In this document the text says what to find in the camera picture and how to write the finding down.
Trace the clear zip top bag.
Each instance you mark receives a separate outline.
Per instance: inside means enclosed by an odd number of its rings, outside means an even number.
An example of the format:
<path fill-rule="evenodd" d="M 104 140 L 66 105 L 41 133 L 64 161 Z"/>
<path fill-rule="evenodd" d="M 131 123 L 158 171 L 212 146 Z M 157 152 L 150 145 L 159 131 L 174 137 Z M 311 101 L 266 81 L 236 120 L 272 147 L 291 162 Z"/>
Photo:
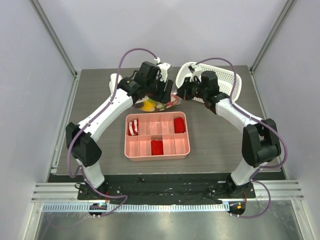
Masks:
<path fill-rule="evenodd" d="M 142 102 L 146 101 L 146 100 L 152 100 L 152 99 L 150 99 L 149 97 L 146 96 L 143 99 L 138 100 L 135 104 L 132 105 L 132 107 L 134 109 L 140 110 Z M 154 103 L 155 103 L 155 111 L 153 111 L 153 112 L 162 112 L 162 111 L 168 109 L 168 108 L 166 108 L 166 104 L 167 103 L 161 103 L 161 102 L 158 102 L 158 101 L 154 101 Z"/>

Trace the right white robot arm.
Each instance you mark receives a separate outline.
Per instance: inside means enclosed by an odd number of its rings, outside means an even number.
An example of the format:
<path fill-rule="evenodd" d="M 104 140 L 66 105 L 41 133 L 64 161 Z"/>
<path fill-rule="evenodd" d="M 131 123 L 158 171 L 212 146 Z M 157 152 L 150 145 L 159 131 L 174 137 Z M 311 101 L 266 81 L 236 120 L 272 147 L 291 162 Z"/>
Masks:
<path fill-rule="evenodd" d="M 238 198 L 248 187 L 253 174 L 281 154 L 277 126 L 272 119 L 259 119 L 230 102 L 228 94 L 221 92 L 214 71 L 200 76 L 188 75 L 176 81 L 177 95 L 183 100 L 200 98 L 207 109 L 226 119 L 242 133 L 242 160 L 226 178 L 226 193 Z"/>

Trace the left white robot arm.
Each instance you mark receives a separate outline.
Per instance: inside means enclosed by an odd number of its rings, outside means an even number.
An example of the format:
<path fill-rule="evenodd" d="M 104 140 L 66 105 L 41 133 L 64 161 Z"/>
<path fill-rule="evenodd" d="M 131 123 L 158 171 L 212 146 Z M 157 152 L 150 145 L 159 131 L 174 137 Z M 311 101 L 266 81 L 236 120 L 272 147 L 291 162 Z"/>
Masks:
<path fill-rule="evenodd" d="M 84 120 L 77 124 L 70 122 L 66 126 L 67 160 L 75 158 L 78 163 L 76 170 L 81 171 L 93 198 L 100 200 L 107 195 L 105 177 L 99 163 L 102 150 L 98 140 L 119 115 L 144 97 L 168 103 L 174 83 L 168 78 L 170 68 L 168 63 L 144 61 L 130 77 L 113 73 L 109 85 L 114 90 L 110 97 Z"/>

